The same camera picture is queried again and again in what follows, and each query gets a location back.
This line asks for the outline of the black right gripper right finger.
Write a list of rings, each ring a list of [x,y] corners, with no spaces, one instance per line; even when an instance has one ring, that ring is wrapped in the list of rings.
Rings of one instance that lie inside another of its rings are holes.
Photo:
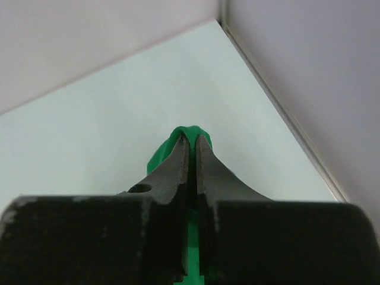
[[[274,201],[196,142],[199,263],[206,284],[378,284],[366,214],[339,202]]]

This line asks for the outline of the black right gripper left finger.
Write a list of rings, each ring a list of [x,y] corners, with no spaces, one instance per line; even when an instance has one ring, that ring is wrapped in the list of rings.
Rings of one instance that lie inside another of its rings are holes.
[[[1,216],[2,284],[173,284],[187,273],[189,142],[129,191],[23,196]]]

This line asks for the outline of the green t-shirt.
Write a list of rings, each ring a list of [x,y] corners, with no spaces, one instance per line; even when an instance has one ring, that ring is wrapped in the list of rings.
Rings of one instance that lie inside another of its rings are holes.
[[[188,183],[193,185],[197,179],[195,174],[196,151],[195,145],[198,136],[206,137],[209,145],[212,145],[210,135],[199,126],[178,126],[151,157],[147,163],[147,173],[154,171],[171,154],[179,137],[184,136],[189,141],[189,175]],[[188,210],[188,275],[180,284],[202,285],[205,283],[204,276],[200,274],[199,237],[198,237],[198,210],[191,206]]]

